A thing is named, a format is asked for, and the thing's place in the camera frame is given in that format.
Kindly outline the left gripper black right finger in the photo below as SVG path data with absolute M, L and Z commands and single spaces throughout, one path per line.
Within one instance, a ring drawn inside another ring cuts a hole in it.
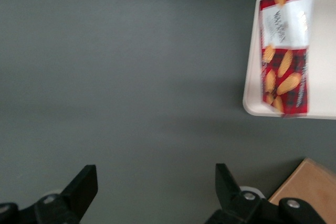
M 302 199 L 283 198 L 275 205 L 251 190 L 242 190 L 224 163 L 215 166 L 215 189 L 221 209 L 215 211 L 206 224 L 325 223 Z

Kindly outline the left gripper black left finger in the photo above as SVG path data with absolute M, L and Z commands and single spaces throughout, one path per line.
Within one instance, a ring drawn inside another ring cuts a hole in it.
M 59 194 L 21 210 L 14 202 L 1 203 L 1 223 L 80 223 L 97 192 L 96 165 L 86 165 Z

